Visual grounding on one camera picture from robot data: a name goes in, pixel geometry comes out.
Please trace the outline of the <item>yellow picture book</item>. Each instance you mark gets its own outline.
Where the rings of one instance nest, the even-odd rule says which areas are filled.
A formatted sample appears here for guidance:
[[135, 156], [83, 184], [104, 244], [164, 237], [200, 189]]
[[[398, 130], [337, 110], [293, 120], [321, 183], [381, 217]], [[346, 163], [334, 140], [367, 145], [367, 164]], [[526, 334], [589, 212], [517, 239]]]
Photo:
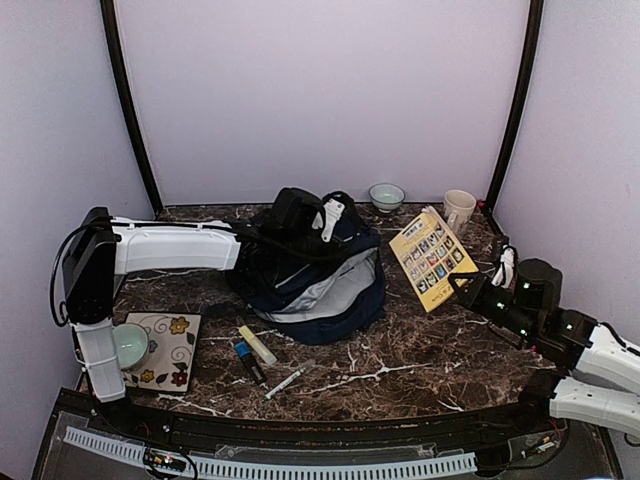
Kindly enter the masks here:
[[403, 227], [389, 246], [426, 312], [453, 295], [448, 280], [451, 274], [479, 272], [447, 222], [431, 206]]

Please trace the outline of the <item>navy blue student backpack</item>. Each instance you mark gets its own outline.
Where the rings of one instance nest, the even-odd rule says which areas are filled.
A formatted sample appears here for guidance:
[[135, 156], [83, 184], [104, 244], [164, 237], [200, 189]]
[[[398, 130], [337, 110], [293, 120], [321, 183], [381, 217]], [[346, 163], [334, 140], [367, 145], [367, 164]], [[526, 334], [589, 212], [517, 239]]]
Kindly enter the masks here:
[[241, 247], [226, 272], [231, 291], [266, 325], [306, 345], [347, 339], [384, 316], [381, 237], [359, 215], [327, 253], [305, 254], [279, 239], [279, 193], [240, 222]]

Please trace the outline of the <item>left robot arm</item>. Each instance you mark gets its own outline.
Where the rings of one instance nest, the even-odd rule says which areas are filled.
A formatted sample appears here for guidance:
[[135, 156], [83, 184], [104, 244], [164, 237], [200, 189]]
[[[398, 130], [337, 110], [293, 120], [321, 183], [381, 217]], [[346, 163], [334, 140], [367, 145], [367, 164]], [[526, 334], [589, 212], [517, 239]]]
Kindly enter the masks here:
[[60, 245], [48, 300], [57, 327], [70, 326], [101, 417], [120, 436], [141, 427], [140, 412], [125, 400], [126, 386], [113, 333], [114, 280], [166, 269], [231, 271], [241, 253], [257, 244], [308, 263], [343, 260], [347, 246], [334, 237], [350, 212], [350, 198], [333, 192], [320, 199], [299, 188], [282, 189], [264, 220], [209, 222], [138, 221], [92, 208]]

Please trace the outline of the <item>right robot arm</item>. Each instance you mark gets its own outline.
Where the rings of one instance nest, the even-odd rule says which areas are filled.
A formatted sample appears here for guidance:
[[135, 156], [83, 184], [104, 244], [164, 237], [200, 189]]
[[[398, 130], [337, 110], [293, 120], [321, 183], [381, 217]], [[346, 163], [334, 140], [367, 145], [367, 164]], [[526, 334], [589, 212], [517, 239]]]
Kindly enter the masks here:
[[563, 276], [548, 262], [520, 261], [507, 289], [480, 273], [452, 273], [449, 284], [468, 310], [554, 364], [535, 371], [510, 424], [534, 432], [547, 418], [576, 420], [639, 435], [639, 347], [606, 322], [560, 307]]

